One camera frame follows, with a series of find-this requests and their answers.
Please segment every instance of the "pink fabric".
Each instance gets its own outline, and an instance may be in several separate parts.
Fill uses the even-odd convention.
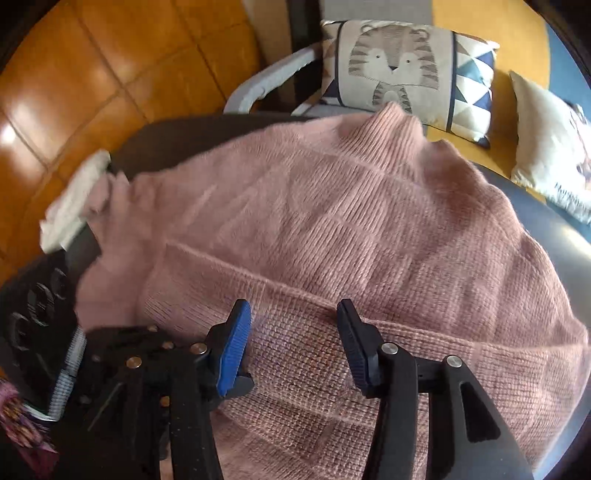
[[[252,305],[256,389],[213,416],[227,479],[360,477],[377,402],[352,385],[344,297],[414,355],[462,357],[532,464],[581,396],[587,330],[548,256],[501,191],[396,105],[269,127],[102,189],[83,327],[156,322],[202,339],[235,299]]]

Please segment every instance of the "tile floor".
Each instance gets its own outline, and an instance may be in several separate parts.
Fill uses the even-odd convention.
[[[260,68],[241,0],[61,0],[0,73],[0,283],[84,158],[222,110]]]

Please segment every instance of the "folded sweater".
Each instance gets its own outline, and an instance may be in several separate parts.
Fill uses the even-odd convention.
[[[395,104],[111,176],[89,202],[103,253],[77,292],[84,328],[155,322],[191,341],[250,301],[256,388],[212,416],[228,480],[361,477],[378,402],[353,385],[342,298],[414,355],[459,355],[533,465],[587,383],[587,330],[547,254],[500,190]],[[427,417],[421,398],[417,479]]]

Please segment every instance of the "screw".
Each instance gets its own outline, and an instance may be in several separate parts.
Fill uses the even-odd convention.
[[[459,368],[462,366],[462,359],[455,355],[450,355],[447,357],[447,364],[453,368]]]
[[[138,356],[131,356],[125,362],[127,368],[138,368],[142,364],[142,359]]]
[[[189,351],[193,355],[203,355],[207,352],[207,345],[205,345],[205,343],[194,343],[189,347]]]
[[[398,353],[398,345],[396,343],[384,343],[382,345],[382,352],[388,355],[396,355]]]

